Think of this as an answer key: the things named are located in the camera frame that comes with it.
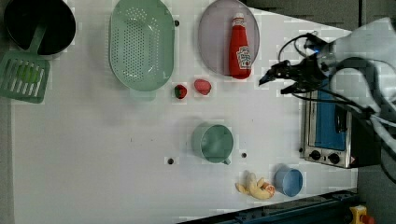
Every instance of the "ketchup label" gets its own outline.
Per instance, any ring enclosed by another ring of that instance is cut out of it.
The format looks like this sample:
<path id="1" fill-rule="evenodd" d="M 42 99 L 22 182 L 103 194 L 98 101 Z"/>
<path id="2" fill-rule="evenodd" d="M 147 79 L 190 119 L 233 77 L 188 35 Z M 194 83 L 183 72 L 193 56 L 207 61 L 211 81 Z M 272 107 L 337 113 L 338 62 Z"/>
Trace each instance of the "ketchup label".
<path id="1" fill-rule="evenodd" d="M 251 68 L 251 58 L 250 58 L 250 51 L 248 49 L 248 46 L 239 48 L 239 51 L 236 52 L 236 56 L 238 58 L 240 69 Z"/>

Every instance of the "toy fruit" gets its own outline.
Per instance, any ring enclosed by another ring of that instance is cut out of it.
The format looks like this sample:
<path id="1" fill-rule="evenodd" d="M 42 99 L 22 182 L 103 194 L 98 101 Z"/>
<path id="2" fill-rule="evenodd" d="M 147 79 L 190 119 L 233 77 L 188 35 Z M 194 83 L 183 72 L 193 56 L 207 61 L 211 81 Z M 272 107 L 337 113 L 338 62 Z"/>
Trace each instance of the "toy fruit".
<path id="1" fill-rule="evenodd" d="M 236 189 L 246 195 L 251 195 L 254 198 L 263 200 L 270 199 L 275 194 L 275 187 L 271 184 L 265 183 L 264 178 L 259 181 L 256 180 L 256 175 L 253 173 L 247 174 L 246 185 L 235 184 Z"/>
<path id="2" fill-rule="evenodd" d="M 208 95 L 212 90 L 212 85 L 210 85 L 210 82 L 203 79 L 195 80 L 194 87 L 202 95 Z"/>
<path id="3" fill-rule="evenodd" d="M 175 86 L 175 96 L 177 99 L 181 100 L 187 95 L 187 89 L 183 85 Z"/>

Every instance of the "green colander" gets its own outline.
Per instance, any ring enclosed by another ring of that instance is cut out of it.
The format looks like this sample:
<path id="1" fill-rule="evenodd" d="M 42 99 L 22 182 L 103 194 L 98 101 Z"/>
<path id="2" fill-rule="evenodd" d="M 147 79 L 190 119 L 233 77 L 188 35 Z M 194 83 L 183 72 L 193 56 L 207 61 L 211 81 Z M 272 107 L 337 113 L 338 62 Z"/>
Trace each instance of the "green colander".
<path id="1" fill-rule="evenodd" d="M 174 69 L 175 25 L 160 0 L 120 0 L 111 15 L 110 65 L 127 87 L 155 91 Z"/>

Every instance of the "spatula handle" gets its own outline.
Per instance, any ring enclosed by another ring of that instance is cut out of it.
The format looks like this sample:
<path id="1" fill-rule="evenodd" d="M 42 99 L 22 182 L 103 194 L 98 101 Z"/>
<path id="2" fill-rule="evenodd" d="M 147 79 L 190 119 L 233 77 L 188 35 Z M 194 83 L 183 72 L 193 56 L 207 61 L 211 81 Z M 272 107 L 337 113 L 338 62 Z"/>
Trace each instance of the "spatula handle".
<path id="1" fill-rule="evenodd" d="M 32 42 L 30 43 L 28 51 L 31 53 L 38 53 L 41 42 L 43 41 L 44 34 L 46 33 L 47 25 L 39 23 L 35 28 L 35 34 L 33 35 Z"/>

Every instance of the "yellow object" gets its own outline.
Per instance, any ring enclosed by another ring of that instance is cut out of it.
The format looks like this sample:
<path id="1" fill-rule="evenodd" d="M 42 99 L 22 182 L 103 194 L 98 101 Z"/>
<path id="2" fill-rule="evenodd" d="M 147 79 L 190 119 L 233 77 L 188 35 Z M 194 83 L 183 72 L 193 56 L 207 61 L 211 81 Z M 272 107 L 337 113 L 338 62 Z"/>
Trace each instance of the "yellow object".
<path id="1" fill-rule="evenodd" d="M 367 215 L 367 208 L 363 205 L 356 207 L 350 207 L 350 211 L 353 215 L 353 221 L 350 224 L 364 224 L 361 222 L 361 216 Z"/>
<path id="2" fill-rule="evenodd" d="M 256 175 L 253 173 L 247 174 L 247 184 L 245 186 L 238 183 L 236 183 L 235 186 L 239 192 L 251 195 L 252 197 L 260 200 L 270 199 L 275 194 L 274 186 L 266 183 L 264 178 L 257 181 Z"/>

